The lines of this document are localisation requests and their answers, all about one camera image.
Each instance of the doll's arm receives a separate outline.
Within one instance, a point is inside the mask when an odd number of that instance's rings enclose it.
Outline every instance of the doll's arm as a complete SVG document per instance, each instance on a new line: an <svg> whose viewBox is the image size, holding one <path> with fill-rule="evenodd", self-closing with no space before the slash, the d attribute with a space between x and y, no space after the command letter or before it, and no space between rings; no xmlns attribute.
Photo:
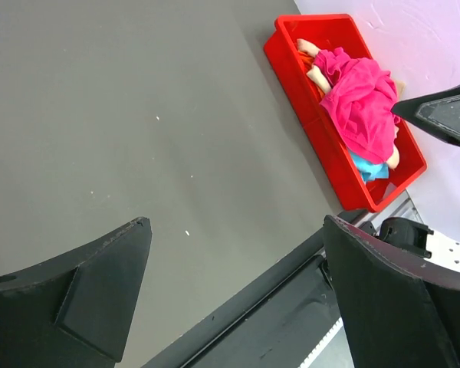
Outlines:
<svg viewBox="0 0 460 368"><path fill-rule="evenodd" d="M307 40L304 40L303 38L297 39L297 48L299 51L309 54L313 58L315 58L320 52L320 49L317 46Z"/></svg>

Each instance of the doll's leg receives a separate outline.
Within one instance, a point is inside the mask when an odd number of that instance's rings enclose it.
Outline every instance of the doll's leg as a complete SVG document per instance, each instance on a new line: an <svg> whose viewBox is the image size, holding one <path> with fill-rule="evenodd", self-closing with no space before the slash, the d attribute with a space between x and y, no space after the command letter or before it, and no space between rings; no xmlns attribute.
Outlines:
<svg viewBox="0 0 460 368"><path fill-rule="evenodd" d="M297 46L299 51L303 51L305 54L309 54L313 58L315 58L320 51L317 46L302 38L297 39Z"/></svg>
<svg viewBox="0 0 460 368"><path fill-rule="evenodd" d="M307 73L307 76L325 93L328 94L332 87L329 84L329 81L322 74L319 67L314 65L310 71Z"/></svg>
<svg viewBox="0 0 460 368"><path fill-rule="evenodd" d="M397 149L397 146L393 146L393 154L391 157L386 161L386 165L390 169L395 169L400 162L400 155L399 155L399 150Z"/></svg>

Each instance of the red plastic tray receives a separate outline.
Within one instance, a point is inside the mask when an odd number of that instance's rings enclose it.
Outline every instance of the red plastic tray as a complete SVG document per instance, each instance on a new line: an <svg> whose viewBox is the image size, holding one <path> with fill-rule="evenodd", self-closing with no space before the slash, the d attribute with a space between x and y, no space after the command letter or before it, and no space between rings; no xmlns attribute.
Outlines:
<svg viewBox="0 0 460 368"><path fill-rule="evenodd" d="M346 210L381 211L426 170L421 151L402 121L396 139L399 166L390 170L388 179L365 185L327 111L319 105L319 91L305 74L296 46L297 38L304 38L319 48L341 46L352 58L371 58L354 20L345 14L282 15L275 26L276 32L266 42L264 52L342 206Z"/></svg>

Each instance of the white backdrop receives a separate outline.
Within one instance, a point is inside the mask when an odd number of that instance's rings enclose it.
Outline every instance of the white backdrop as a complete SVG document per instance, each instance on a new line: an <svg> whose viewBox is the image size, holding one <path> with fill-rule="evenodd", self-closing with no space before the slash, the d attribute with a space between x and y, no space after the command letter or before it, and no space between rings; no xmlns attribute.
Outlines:
<svg viewBox="0 0 460 368"><path fill-rule="evenodd" d="M460 0L295 2L302 14L351 14L375 59L407 83L405 98L460 84ZM425 223L460 241L460 149L411 129L429 168L409 194Z"/></svg>

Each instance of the gray surface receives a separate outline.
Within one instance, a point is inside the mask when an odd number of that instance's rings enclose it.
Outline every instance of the gray surface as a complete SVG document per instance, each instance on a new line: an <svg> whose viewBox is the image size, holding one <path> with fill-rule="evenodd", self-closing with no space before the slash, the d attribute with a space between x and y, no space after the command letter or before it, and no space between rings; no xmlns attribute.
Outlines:
<svg viewBox="0 0 460 368"><path fill-rule="evenodd" d="M262 51L296 11L0 0L0 274L150 217L119 367L141 366L340 211Z"/></svg>

